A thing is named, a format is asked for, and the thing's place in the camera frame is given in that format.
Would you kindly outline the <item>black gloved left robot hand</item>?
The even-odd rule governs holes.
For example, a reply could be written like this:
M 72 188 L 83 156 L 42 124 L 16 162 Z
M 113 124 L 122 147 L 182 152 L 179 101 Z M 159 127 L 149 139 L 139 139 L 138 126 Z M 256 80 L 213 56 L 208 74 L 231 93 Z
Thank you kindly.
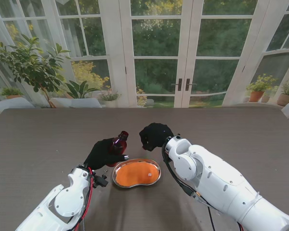
M 103 139 L 98 141 L 92 148 L 91 152 L 84 161 L 84 166 L 90 167 L 92 170 L 98 170 L 105 165 L 110 166 L 118 162 L 123 162 L 129 159 L 128 155 L 114 155 L 109 152 L 109 147 L 112 144 L 112 139 Z

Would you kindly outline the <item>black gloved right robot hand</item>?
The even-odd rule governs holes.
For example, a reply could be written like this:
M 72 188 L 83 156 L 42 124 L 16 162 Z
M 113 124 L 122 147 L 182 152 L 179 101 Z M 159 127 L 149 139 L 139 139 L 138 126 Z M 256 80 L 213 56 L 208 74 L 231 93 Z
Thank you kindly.
M 139 133 L 143 149 L 153 151 L 156 147 L 162 147 L 168 137 L 173 137 L 171 129 L 161 123 L 151 123 Z

